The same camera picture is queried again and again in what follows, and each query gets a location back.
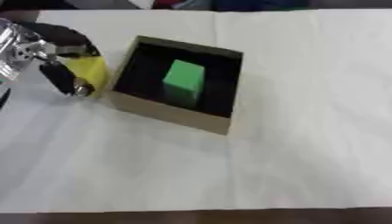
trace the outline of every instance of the blue object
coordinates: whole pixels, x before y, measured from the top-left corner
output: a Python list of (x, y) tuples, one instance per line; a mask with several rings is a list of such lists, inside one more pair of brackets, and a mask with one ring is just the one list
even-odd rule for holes
[(279, 11), (305, 8), (309, 0), (216, 0), (217, 11)]

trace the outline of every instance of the white tablecloth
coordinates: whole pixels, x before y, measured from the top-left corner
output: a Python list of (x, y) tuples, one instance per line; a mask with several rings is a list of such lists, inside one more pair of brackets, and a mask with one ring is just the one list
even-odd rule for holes
[(56, 93), (32, 67), (0, 113), (0, 210), (392, 206), (392, 11), (48, 11), (111, 70), (136, 35), (245, 52), (230, 134)]

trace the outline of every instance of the green block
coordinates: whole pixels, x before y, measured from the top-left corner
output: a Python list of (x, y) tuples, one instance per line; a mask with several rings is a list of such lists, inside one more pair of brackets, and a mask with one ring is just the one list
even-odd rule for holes
[(204, 67), (175, 60), (164, 77), (164, 97), (184, 107), (196, 106), (204, 85)]

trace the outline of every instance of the open box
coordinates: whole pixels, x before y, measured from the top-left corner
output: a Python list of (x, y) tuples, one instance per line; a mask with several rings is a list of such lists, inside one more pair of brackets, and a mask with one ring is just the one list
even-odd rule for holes
[[(204, 90), (195, 108), (164, 98), (162, 80), (174, 60), (205, 68)], [(139, 36), (109, 84), (108, 98), (123, 111), (226, 135), (241, 66), (241, 52)]]

